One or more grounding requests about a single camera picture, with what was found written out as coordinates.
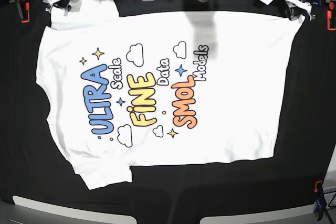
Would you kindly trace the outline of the white printed t-shirt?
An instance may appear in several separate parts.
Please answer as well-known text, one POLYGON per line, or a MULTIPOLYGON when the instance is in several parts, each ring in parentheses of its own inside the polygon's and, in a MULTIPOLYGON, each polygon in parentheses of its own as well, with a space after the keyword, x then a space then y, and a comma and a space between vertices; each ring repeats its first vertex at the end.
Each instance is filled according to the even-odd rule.
POLYGON ((77 4, 51 10, 36 82, 52 138, 89 189, 131 182, 133 166, 273 157, 304 17, 77 4))

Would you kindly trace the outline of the orange clamp top right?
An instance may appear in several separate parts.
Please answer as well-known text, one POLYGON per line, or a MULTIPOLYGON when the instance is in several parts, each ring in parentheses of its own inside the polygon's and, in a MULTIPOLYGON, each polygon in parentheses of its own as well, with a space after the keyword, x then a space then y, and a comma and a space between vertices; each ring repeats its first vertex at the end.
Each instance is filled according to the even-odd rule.
POLYGON ((335 1, 330 1, 327 10, 327 30, 335 31, 335 1))

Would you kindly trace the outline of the orange clamp top left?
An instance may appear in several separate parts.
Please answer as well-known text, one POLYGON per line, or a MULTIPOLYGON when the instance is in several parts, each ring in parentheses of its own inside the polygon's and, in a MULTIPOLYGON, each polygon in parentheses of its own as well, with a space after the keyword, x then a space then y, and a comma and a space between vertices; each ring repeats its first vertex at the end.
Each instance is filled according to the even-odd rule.
POLYGON ((30 22, 30 7, 28 0, 14 0, 22 23, 30 22))

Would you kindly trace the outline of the orange blue clamp bottom right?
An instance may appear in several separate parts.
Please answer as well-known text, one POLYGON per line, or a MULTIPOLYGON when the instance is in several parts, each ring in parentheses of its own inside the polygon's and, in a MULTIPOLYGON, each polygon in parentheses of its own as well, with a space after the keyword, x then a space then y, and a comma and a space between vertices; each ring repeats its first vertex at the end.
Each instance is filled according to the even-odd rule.
POLYGON ((325 210, 326 210, 326 200, 324 197, 323 187, 322 187, 322 181, 319 180, 315 183, 314 192, 316 194, 315 203, 316 206, 314 207, 313 213, 317 215, 317 220, 322 220, 325 210))

